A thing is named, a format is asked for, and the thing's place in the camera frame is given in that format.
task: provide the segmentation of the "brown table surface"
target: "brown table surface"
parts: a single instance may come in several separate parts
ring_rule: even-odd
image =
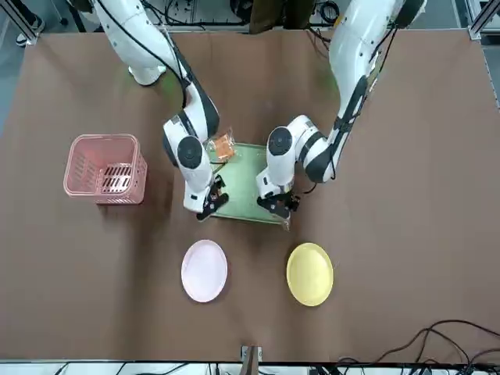
[[[220,130],[232,127],[237,141],[263,145],[302,113],[330,129],[338,94],[305,32],[175,39]],[[467,32],[398,34],[338,179],[303,198],[289,233],[197,223],[183,208],[161,138],[180,108],[173,82],[139,87],[103,34],[46,35],[27,48],[0,146],[1,357],[237,361],[240,346],[254,344],[266,361],[369,362],[440,319],[500,330],[500,117]],[[68,198],[71,141],[126,132],[149,166],[144,203]],[[222,246],[230,274],[222,295],[201,305],[182,289],[180,264],[203,238]],[[317,308],[299,305],[284,277],[304,241],[337,267]],[[442,330],[471,353],[499,346],[469,327]],[[386,362],[412,362],[417,346]],[[440,337],[427,356],[460,361]]]

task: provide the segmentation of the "green cutting board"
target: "green cutting board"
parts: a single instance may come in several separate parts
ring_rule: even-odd
[[[266,147],[236,143],[234,149],[236,155],[217,172],[226,184],[222,190],[228,193],[229,202],[212,216],[282,224],[282,219],[257,205],[259,192],[255,178],[266,168]],[[215,152],[209,155],[216,160]]]

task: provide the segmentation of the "plastic basket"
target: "plastic basket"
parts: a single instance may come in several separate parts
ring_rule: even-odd
[[[147,171],[133,135],[85,134],[71,145],[64,190],[70,197],[98,204],[138,204],[144,198]]]

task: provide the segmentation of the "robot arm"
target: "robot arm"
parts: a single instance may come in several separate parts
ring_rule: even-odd
[[[182,110],[163,125],[163,145],[184,179],[184,206],[205,219],[223,203],[223,182],[214,178],[202,142],[219,126],[219,113],[170,36],[149,20],[139,0],[95,0],[96,13],[116,54],[144,86],[171,70],[180,82]]]
[[[333,128],[325,137],[307,116],[298,116],[286,127],[273,130],[267,141],[267,168],[256,178],[260,206],[285,220],[290,211],[297,209],[298,197],[291,193],[296,162],[302,164],[315,184],[335,178],[342,149],[367,96],[373,56],[399,2],[351,1],[330,42],[330,66],[340,92],[340,108]],[[407,3],[412,8],[413,21],[425,0]]]

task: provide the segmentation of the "black cable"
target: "black cable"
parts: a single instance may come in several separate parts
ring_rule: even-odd
[[[334,17],[327,16],[326,8],[333,9],[335,16]],[[335,24],[335,21],[337,21],[337,18],[340,16],[340,14],[341,14],[341,11],[335,2],[332,2],[332,1],[323,2],[320,6],[321,18],[323,19],[323,21],[325,21],[326,23],[329,23],[330,25]]]
[[[315,182],[314,185],[308,191],[304,191],[303,194],[311,194],[314,191],[314,189],[316,189],[317,185],[318,184]]]
[[[458,345],[455,341],[453,341],[450,337],[446,336],[445,334],[443,334],[442,332],[438,331],[438,330],[435,330],[434,328],[427,328],[428,331],[427,332],[432,332],[433,334],[437,334],[438,336],[441,336],[442,338],[444,338],[446,341],[449,341],[451,342],[458,350],[460,350],[462,352],[462,354],[466,357],[467,359],[467,362],[469,362],[469,356],[467,355],[467,352],[465,350],[462,349],[462,347],[460,345]]]
[[[500,334],[498,332],[495,332],[494,330],[490,330],[490,329],[488,329],[486,327],[480,326],[477,323],[470,322],[469,320],[461,320],[461,319],[439,320],[436,323],[432,324],[429,328],[434,328],[436,326],[440,326],[442,324],[449,324],[449,323],[465,324],[465,325],[468,325],[468,326],[471,326],[471,327],[475,327],[475,328],[477,328],[479,330],[482,330],[482,331],[484,331],[484,332],[486,332],[488,334],[492,334],[492,335],[500,338]],[[420,358],[422,358],[423,350],[425,348],[425,344],[426,344],[428,336],[429,336],[429,332],[426,332],[425,336],[423,337],[422,348],[420,348],[419,355],[416,357],[416,361],[415,362],[419,362]]]
[[[118,369],[118,371],[116,371],[116,374],[115,374],[115,375],[118,375],[119,373],[121,373],[121,372],[122,372],[122,370],[123,370],[123,368],[125,367],[125,365],[126,365],[127,363],[128,363],[128,362],[124,362],[124,363],[122,364],[122,366],[120,366],[120,368]]]
[[[311,42],[312,46],[314,47],[314,51],[316,51],[316,54],[320,55],[321,57],[325,58],[325,59],[328,59],[328,56],[326,56],[324,53],[322,53],[319,49],[318,49],[318,46],[316,45],[316,36],[312,36],[309,35],[309,33],[307,32],[307,30],[305,31],[305,34],[307,35],[307,38],[309,39],[309,41]]]
[[[394,33],[392,33],[391,41],[389,41],[389,46],[387,47],[387,51],[385,52],[384,61],[382,62],[382,65],[380,65],[380,70],[378,71],[379,74],[382,73],[382,70],[384,69],[385,60],[388,59],[389,50],[391,49],[392,42],[393,42],[394,37],[396,36],[397,32],[398,32],[398,29],[394,29]]]
[[[413,338],[407,343],[407,344],[404,344],[403,346],[400,346],[398,348],[394,348],[394,349],[391,349],[391,350],[387,350],[384,354],[382,354],[379,358],[377,358],[375,361],[369,363],[367,366],[372,366],[372,365],[375,365],[377,363],[379,363],[382,359],[384,359],[385,357],[387,357],[388,355],[392,354],[392,353],[396,353],[396,352],[400,352],[402,350],[405,350],[406,348],[408,348],[409,346],[411,346],[411,344],[413,344],[417,338],[419,338],[419,336],[424,333],[424,332],[433,332],[435,334],[439,334],[441,335],[443,338],[445,338],[446,340],[450,341],[451,343],[453,343],[454,345],[456,345],[456,343],[450,339],[449,337],[445,337],[441,332],[438,332],[436,330],[434,330],[433,328],[423,328],[421,330],[419,330],[417,332],[417,334],[415,336],[413,336]]]
[[[441,365],[440,362],[438,362],[437,360],[435,360],[434,358],[427,358],[425,361],[423,361],[422,363],[426,364],[426,363],[433,363],[434,365]],[[450,375],[450,370],[448,369],[444,369],[448,375]]]
[[[482,352],[479,352],[477,353],[474,357],[472,357],[470,359],[470,361],[467,363],[467,366],[466,368],[464,369],[464,371],[458,371],[456,373],[456,375],[469,375],[471,372],[471,367],[473,367],[473,364],[474,364],[474,361],[476,359],[478,359],[479,357],[481,357],[482,355],[485,355],[485,354],[488,354],[488,353],[496,353],[496,352],[500,352],[500,348],[491,348],[491,349],[487,349],[487,350],[483,350]]]
[[[158,15],[158,13],[161,14],[161,12],[159,11],[158,8],[156,8],[155,6],[153,6],[152,4],[150,4],[149,2],[146,2],[145,0],[141,0],[141,4],[142,4],[142,6],[144,6],[145,9],[151,10],[151,12],[155,15],[156,19],[158,20],[158,23],[154,23],[153,22],[153,25],[160,26],[160,25],[163,24],[162,17],[160,17]]]
[[[325,39],[328,39],[327,37],[324,37],[322,34],[321,34],[321,31],[320,29],[317,29],[316,32],[321,36],[321,43],[323,43],[323,46],[324,48],[328,51],[330,49],[330,47],[327,45],[327,43],[325,42]]]
[[[104,13],[106,13],[108,15],[108,17],[115,23],[115,25],[118,26],[118,28],[120,28],[124,33],[125,35],[127,35],[130,39],[132,39],[135,43],[137,43],[139,46],[141,46],[146,52],[148,52],[151,56],[153,56],[155,59],[157,59],[158,61],[160,61],[168,70],[170,70],[173,75],[177,78],[177,80],[179,81],[179,85],[180,85],[180,88],[182,89],[182,108],[184,108],[186,106],[186,102],[188,100],[187,98],[187,95],[186,95],[186,90],[183,88],[183,85],[182,85],[182,78],[180,76],[177,76],[177,74],[173,71],[173,69],[165,62],[163,61],[163,59],[161,57],[159,57],[158,55],[156,55],[151,49],[149,49],[148,47],[146,47],[145,45],[143,45],[134,35],[132,35],[130,32],[128,32],[127,29],[125,29],[125,27],[123,27],[117,20],[116,18],[114,17],[113,14],[111,14],[109,12],[109,10],[102,4],[102,1],[101,0],[96,0],[97,3],[101,6],[102,10],[104,10]]]
[[[68,366],[70,365],[69,362],[66,362],[64,365],[62,365],[61,367],[59,367],[57,369],[57,371],[54,373],[54,375],[60,375],[60,373],[65,369],[67,368]]]
[[[388,38],[388,36],[391,34],[391,32],[396,28],[396,26],[394,24],[391,25],[391,28],[389,29],[389,31],[387,33],[385,33],[384,37],[382,38],[381,41],[378,42],[377,46],[375,47],[375,49],[373,50],[372,52],[372,55],[370,56],[370,62],[373,60],[373,57],[375,57],[375,55],[377,54],[377,51],[378,49],[380,48],[380,46],[385,42],[385,40]]]
[[[165,373],[136,373],[135,375],[169,375],[171,373],[174,373],[176,372],[178,369],[182,368],[182,367],[185,367],[187,366],[189,363],[183,363],[182,365],[179,365],[177,367],[174,367],[173,369],[171,370],[168,370],[167,372]]]
[[[313,33],[313,34],[314,34],[314,36],[315,36],[315,37],[317,37],[317,38],[319,38],[321,41],[324,41],[324,42],[326,42],[326,43],[330,43],[330,40],[331,40],[331,39],[329,39],[329,38],[327,38],[327,37],[324,37],[323,35],[321,35],[321,34],[320,34],[320,33],[318,33],[317,31],[315,31],[315,30],[311,27],[311,25],[308,25],[306,29],[307,29],[307,30],[309,30],[311,33]]]
[[[345,361],[349,361],[349,363],[354,363],[354,364],[359,363],[359,361],[356,358],[344,356],[344,357],[339,358],[337,363],[335,363],[336,368],[339,367],[339,365],[341,365]],[[351,368],[350,366],[346,366],[345,371],[344,371],[344,373],[342,373],[342,375],[346,375],[350,368]]]
[[[177,68],[179,70],[179,74],[182,75],[182,70],[180,69],[180,61],[179,61],[179,56],[177,55],[177,52],[175,51],[175,47],[173,46],[173,41],[170,40],[170,35],[165,36],[167,43],[169,44],[170,48],[172,49],[173,55],[175,56],[175,59],[177,60]],[[182,97],[182,108],[186,106],[186,101],[187,101],[187,96],[186,96],[186,91],[183,89],[183,97]]]
[[[164,16],[165,16],[166,23],[170,26],[173,26],[173,24],[169,23],[169,21],[172,20],[173,22],[177,23],[177,26],[187,26],[188,23],[176,20],[175,18],[169,16],[170,6],[172,5],[172,3],[173,3],[173,0],[169,0],[169,4],[165,7],[165,15]]]
[[[330,148],[330,163],[331,163],[331,170],[334,172],[334,175],[330,177],[331,180],[335,180],[337,178],[337,173],[335,172],[335,166],[334,166],[334,147],[332,146]]]

